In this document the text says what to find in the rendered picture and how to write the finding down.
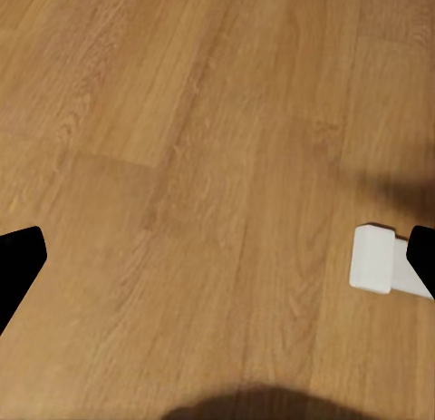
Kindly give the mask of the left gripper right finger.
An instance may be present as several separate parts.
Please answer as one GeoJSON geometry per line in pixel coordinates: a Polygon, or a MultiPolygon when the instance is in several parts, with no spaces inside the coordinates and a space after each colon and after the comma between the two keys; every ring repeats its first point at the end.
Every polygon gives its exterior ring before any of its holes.
{"type": "Polygon", "coordinates": [[[415,226],[408,240],[406,257],[435,299],[435,230],[415,226]]]}

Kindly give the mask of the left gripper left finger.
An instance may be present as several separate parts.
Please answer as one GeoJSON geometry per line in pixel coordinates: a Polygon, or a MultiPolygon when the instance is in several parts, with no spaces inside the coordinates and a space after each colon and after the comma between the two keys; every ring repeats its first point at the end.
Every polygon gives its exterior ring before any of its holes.
{"type": "Polygon", "coordinates": [[[39,226],[0,236],[0,334],[47,260],[39,226]]]}

